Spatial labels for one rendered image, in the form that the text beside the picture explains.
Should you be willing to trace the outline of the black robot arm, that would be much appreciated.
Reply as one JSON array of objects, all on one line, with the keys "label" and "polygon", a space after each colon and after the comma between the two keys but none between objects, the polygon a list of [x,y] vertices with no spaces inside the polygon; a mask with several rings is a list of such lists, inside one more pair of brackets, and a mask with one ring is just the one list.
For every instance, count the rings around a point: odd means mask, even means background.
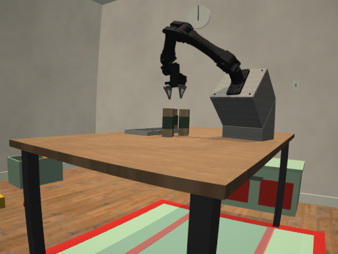
[{"label": "black robot arm", "polygon": [[165,44],[160,56],[162,73],[165,76],[172,72],[180,72],[180,65],[175,62],[176,42],[187,43],[209,56],[223,72],[229,74],[231,84],[226,92],[227,95],[240,94],[246,82],[249,69],[240,69],[240,61],[228,50],[221,49],[210,41],[200,36],[190,23],[173,21],[170,27],[163,29]]}]

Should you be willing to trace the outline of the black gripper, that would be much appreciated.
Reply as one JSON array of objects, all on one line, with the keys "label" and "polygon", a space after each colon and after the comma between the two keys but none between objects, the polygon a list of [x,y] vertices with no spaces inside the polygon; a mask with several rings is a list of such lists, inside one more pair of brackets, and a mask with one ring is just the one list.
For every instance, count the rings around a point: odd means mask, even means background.
[{"label": "black gripper", "polygon": [[[169,84],[169,86],[165,86],[163,87],[168,99],[171,99],[171,95],[172,95],[172,88],[173,87],[178,87],[179,90],[179,95],[180,95],[180,99],[182,99],[182,96],[186,90],[186,86],[185,86],[185,82],[180,80],[179,77],[179,73],[180,72],[173,72],[170,73],[170,81],[169,82],[165,82],[165,85]],[[183,88],[183,89],[182,89]],[[169,90],[169,94],[168,94],[168,90]]]}]

